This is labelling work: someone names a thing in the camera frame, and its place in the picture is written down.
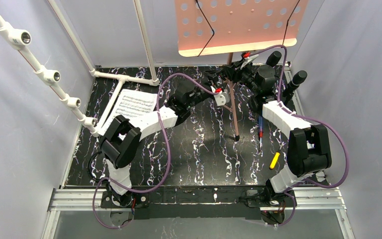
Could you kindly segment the pink music stand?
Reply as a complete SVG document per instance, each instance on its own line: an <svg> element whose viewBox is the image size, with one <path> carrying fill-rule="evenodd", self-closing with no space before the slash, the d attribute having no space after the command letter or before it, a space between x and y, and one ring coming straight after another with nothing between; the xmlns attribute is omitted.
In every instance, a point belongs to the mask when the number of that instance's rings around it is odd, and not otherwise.
<svg viewBox="0 0 382 239"><path fill-rule="evenodd" d="M178 52L195 57L296 45L306 0L176 0Z"/></svg>

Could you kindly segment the sheet music page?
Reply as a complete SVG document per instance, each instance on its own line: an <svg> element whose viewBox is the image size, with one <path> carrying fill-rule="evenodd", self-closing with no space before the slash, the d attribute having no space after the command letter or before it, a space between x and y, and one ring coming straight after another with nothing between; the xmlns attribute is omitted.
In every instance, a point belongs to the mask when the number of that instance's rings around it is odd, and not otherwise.
<svg viewBox="0 0 382 239"><path fill-rule="evenodd" d="M157 94L124 89L120 91L113 108L98 133L104 135L113 119L122 115L132 119L150 113L156 106Z"/></svg>

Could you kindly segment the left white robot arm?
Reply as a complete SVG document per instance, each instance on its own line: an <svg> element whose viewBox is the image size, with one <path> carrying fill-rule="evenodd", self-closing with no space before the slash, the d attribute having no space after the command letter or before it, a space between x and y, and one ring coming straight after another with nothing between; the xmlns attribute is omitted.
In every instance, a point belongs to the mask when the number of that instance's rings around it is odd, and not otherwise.
<svg viewBox="0 0 382 239"><path fill-rule="evenodd" d="M212 80L200 84L183 73L170 75L161 85L165 86L174 77L184 77L195 87L183 94L176 92L174 96L169 97L164 106L156 104L155 111L151 113L132 119L127 119L123 115L116 116L100 139L100 150L108 161L109 169L109 177L104 180L108 183L108 191L119 201L122 201L128 192L136 194L152 192L166 180L171 166L171 150L166 129L182 124L190 116L191 108L207 99L213 99L218 106L223 106L229 101L227 92ZM129 165L136 155L140 141L159 131L163 134L166 144L168 159L166 171L161 181L151 189L133 189Z"/></svg>

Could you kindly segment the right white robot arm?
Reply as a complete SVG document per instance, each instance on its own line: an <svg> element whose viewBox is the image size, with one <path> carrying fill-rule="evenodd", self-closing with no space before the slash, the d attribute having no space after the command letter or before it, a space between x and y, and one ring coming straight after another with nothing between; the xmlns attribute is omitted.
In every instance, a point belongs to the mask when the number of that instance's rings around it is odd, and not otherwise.
<svg viewBox="0 0 382 239"><path fill-rule="evenodd" d="M279 173L266 181L262 192L254 195L264 201L280 201L294 185L312 174L327 169L332 164L328 130L326 125L311 124L292 113L286 104L291 100L292 91L307 76L299 72L285 88L284 96L278 96L282 67L275 63L253 68L251 63L234 62L223 65L219 75L222 79L240 82L253 95L248 106L254 113L274 124L287 139L286 165Z"/></svg>

